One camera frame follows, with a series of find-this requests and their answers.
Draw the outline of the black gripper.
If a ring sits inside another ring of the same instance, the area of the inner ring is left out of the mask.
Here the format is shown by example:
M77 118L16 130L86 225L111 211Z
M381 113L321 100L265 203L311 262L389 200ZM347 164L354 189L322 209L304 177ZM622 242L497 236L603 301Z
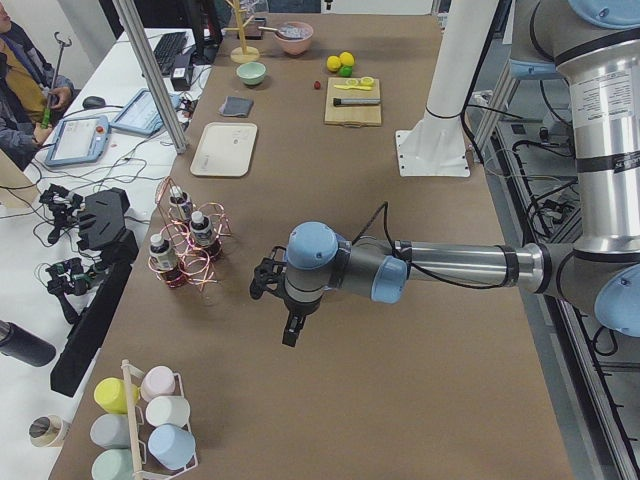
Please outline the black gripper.
M295 347L304 328L305 319L318 309L319 299L306 302L287 297L284 303L289 315L283 330L282 343L289 347Z

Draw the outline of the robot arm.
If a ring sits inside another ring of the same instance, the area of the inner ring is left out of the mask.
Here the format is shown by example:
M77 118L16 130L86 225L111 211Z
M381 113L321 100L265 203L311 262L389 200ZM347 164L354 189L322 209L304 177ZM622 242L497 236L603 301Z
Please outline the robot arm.
M395 303L410 280L476 290L518 286L602 326L639 333L639 5L520 1L514 57L550 62L569 86L580 231L570 243L446 245L346 241L306 222L291 233L278 291L294 346L329 289Z

